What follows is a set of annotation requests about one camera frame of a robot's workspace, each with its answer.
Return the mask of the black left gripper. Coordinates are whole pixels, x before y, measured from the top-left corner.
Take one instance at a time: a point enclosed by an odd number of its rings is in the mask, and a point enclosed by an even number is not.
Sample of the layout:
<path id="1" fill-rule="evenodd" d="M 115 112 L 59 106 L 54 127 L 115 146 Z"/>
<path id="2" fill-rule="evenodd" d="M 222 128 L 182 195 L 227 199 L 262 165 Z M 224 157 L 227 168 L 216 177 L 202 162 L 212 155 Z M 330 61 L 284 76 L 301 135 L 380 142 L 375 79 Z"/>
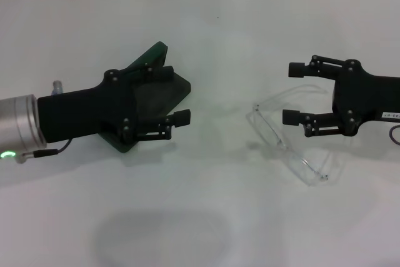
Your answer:
<path id="1" fill-rule="evenodd" d="M 49 143 L 100 133 L 113 134 L 124 142 L 170 140 L 173 127 L 190 124 L 191 111 L 142 117 L 136 111 L 133 84 L 173 79 L 172 66 L 144 64 L 106 71 L 93 88 L 38 98 L 41 132 Z"/>

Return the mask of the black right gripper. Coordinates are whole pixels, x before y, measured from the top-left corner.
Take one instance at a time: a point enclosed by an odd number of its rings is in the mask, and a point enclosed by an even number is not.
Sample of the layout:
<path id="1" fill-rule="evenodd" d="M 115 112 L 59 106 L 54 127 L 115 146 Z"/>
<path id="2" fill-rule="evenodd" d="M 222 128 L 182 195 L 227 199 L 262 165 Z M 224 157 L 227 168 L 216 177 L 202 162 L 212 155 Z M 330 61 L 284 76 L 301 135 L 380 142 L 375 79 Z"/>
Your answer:
<path id="1" fill-rule="evenodd" d="M 332 110 L 338 116 L 282 111 L 282 123 L 303 125 L 305 137 L 355 136 L 359 127 L 369 121 L 399 122 L 399 78 L 370 74 L 357 60 L 342 61 L 313 55 L 309 64 L 290 63 L 288 76 L 335 81 Z"/>

